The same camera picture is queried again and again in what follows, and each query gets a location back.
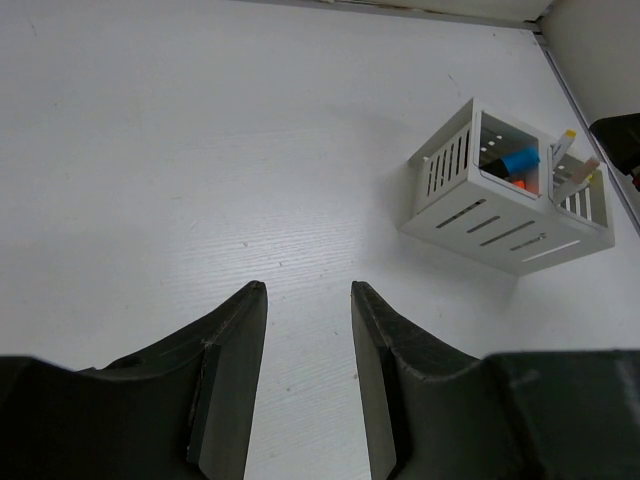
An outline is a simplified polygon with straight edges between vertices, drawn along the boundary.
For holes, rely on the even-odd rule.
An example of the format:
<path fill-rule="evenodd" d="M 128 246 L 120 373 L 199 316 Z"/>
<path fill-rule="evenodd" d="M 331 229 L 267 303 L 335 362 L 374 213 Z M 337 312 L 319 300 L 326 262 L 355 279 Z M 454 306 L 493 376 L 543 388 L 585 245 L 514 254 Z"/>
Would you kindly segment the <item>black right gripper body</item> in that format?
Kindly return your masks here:
<path fill-rule="evenodd" d="M 612 165 L 639 190 L 640 114 L 602 118 L 589 130 Z"/>

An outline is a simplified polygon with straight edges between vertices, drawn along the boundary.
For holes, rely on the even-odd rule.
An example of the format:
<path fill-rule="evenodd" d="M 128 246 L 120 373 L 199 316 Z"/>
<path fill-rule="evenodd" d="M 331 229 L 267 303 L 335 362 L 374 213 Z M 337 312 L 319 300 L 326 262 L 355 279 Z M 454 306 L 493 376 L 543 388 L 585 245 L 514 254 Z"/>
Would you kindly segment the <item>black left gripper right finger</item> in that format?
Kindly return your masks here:
<path fill-rule="evenodd" d="M 635 479 L 635 350 L 468 355 L 351 287 L 375 479 Z"/>

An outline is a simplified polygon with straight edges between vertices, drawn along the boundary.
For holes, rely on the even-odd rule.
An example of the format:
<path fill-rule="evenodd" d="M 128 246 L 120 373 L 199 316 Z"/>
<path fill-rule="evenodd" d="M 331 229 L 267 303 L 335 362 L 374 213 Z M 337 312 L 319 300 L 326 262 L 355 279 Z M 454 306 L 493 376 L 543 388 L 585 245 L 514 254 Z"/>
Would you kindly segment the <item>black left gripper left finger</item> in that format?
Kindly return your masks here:
<path fill-rule="evenodd" d="M 1 360 L 5 479 L 240 479 L 267 325 L 267 289 L 102 369 Z"/>

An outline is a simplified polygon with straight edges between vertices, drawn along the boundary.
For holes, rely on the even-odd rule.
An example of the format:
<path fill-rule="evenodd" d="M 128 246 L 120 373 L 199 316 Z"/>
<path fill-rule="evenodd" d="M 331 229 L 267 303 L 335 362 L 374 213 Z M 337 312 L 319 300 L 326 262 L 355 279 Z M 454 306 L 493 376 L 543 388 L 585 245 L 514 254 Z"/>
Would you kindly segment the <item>white marker yellow cap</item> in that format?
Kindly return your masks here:
<path fill-rule="evenodd" d="M 565 156 L 575 141 L 577 133 L 574 130 L 566 130 L 565 133 L 552 145 L 551 161 L 556 166 Z"/>

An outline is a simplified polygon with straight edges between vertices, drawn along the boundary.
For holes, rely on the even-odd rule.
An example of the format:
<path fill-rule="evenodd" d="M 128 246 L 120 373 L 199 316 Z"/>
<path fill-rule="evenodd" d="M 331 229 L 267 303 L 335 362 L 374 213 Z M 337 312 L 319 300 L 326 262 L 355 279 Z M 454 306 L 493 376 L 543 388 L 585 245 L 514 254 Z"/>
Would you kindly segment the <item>white marker with pink cap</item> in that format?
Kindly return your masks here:
<path fill-rule="evenodd" d="M 583 163 L 567 181 L 565 181 L 554 191 L 554 203 L 560 204 L 567 197 L 578 192 L 585 185 L 585 182 L 588 180 L 589 176 L 599 167 L 599 165 L 599 160 L 594 157 L 588 159 L 585 163 Z"/>

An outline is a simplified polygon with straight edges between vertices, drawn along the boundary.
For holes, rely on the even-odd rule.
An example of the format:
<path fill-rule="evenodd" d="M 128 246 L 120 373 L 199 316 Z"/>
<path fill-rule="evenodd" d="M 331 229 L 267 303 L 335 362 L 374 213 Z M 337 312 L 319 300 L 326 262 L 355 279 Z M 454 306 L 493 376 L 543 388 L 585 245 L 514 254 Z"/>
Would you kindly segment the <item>blue-capped black highlighter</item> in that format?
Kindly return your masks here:
<path fill-rule="evenodd" d="M 494 159 L 482 165 L 480 170 L 499 179 L 510 179 L 535 170 L 539 163 L 538 150 L 527 147 Z"/>

